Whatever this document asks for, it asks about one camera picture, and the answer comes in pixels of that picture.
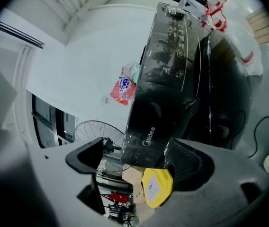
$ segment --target floor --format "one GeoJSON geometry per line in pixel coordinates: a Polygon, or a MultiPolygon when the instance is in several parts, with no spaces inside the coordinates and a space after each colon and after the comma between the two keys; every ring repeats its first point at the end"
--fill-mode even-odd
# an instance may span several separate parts
{"type": "MultiPolygon", "coordinates": [[[[254,130],[258,122],[269,116],[269,44],[260,47],[264,74],[261,77],[251,77],[251,111],[246,128],[236,151],[251,156],[256,150],[254,130]]],[[[258,150],[252,157],[259,164],[269,155],[269,119],[263,120],[256,130],[258,150]]]]}

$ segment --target red plastic bag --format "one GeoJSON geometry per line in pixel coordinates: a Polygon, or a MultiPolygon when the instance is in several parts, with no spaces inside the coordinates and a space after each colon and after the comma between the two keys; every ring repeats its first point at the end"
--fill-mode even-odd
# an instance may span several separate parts
{"type": "Polygon", "coordinates": [[[124,73],[124,67],[110,96],[123,105],[128,105],[129,100],[135,96],[135,83],[124,73]]]}

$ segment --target yellow container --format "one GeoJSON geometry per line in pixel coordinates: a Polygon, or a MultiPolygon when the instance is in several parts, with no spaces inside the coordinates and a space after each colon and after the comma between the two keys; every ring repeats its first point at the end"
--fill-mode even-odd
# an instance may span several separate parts
{"type": "Polygon", "coordinates": [[[168,170],[146,168],[142,178],[149,207],[159,207],[171,194],[173,179],[168,170]]]}

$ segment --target electric fan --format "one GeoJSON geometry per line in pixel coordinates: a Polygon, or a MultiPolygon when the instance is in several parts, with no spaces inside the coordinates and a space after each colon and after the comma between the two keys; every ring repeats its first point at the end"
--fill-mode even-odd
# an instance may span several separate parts
{"type": "Polygon", "coordinates": [[[124,133],[114,126],[95,120],[80,123],[73,132],[74,141],[103,138],[103,158],[97,168],[98,174],[110,180],[122,180],[123,163],[121,163],[121,147],[124,133]]]}

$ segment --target plastic bag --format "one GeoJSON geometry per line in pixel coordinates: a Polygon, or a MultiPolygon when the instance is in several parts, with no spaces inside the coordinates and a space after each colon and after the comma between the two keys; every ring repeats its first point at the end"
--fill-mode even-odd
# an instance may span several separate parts
{"type": "Polygon", "coordinates": [[[216,0],[214,4],[207,4],[205,8],[203,17],[207,17],[208,24],[213,29],[227,34],[231,39],[241,55],[247,74],[249,76],[262,75],[260,46],[237,5],[230,0],[216,0]]]}
{"type": "Polygon", "coordinates": [[[118,103],[128,105],[135,96],[135,82],[140,73],[141,65],[133,62],[122,68],[119,81],[116,82],[110,96],[118,103]]]}

